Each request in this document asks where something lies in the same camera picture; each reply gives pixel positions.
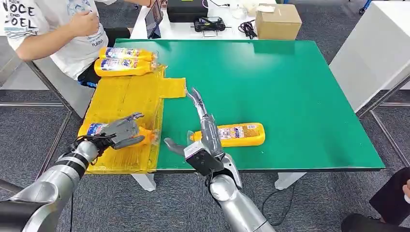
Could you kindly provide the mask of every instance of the bottle label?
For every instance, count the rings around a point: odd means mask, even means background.
[[[88,128],[87,135],[94,136],[96,134],[99,134],[107,125],[108,124],[104,123],[92,123]]]
[[[137,49],[127,49],[118,47],[109,47],[105,52],[107,58],[136,58],[140,52]]]
[[[103,71],[121,71],[130,70],[137,67],[136,59],[103,59],[101,61],[101,70]]]
[[[219,128],[218,131],[220,139],[247,138],[260,135],[256,125]]]

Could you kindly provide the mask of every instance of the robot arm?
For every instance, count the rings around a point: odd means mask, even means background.
[[[0,202],[0,232],[55,231],[61,212],[87,167],[108,148],[141,142],[135,120],[141,113],[106,125],[95,136],[81,136],[73,149],[58,158],[33,184]]]
[[[242,182],[238,169],[232,157],[223,152],[214,117],[206,111],[201,95],[192,88],[188,96],[198,110],[202,139],[184,147],[165,138],[168,148],[184,156],[199,173],[211,177],[209,192],[234,232],[275,232],[253,201],[240,191]]]

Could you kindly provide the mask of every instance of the desk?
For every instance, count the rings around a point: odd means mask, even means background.
[[[215,0],[218,4],[234,4],[235,0]],[[266,0],[264,3],[275,4],[275,0]],[[217,39],[217,40],[244,40],[248,37],[244,33],[238,30],[238,26],[247,21],[255,19],[255,17],[247,16],[244,19],[236,19],[232,17],[228,7],[218,7],[215,4],[209,2],[208,17],[219,16],[225,22],[227,28],[224,31],[218,32],[218,36],[204,37],[202,33],[198,33],[194,30],[193,23],[171,23],[168,18],[168,14],[165,9],[162,9],[164,18],[160,23],[161,38],[167,40],[202,40],[202,39]],[[148,14],[150,8],[143,6],[140,14],[138,15],[137,22],[135,23],[132,31],[131,39],[147,39],[145,16]]]
[[[261,146],[230,147],[240,171],[280,172],[278,189],[306,172],[379,170],[384,165],[313,41],[117,40],[159,52],[166,77],[185,77],[219,125],[260,122]],[[158,173],[193,172],[163,139],[186,145],[200,129],[188,98],[165,99]]]
[[[0,36],[5,36],[4,34],[4,22],[5,22],[5,15],[3,10],[0,10]]]

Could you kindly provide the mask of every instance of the tablet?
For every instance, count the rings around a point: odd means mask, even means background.
[[[156,39],[160,37],[159,33],[155,33],[155,31],[159,28],[162,19],[163,13],[161,11],[160,5],[158,4],[158,1],[156,0],[154,4],[152,4],[151,9],[145,17],[146,34],[148,36],[148,39]]]

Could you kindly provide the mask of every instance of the green tabletop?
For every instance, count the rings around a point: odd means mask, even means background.
[[[166,77],[185,77],[218,125],[260,122],[261,146],[230,147],[240,170],[326,171],[384,168],[313,41],[117,40],[159,52]],[[187,144],[200,129],[189,98],[165,99],[162,139]],[[163,141],[158,171],[192,168]]]

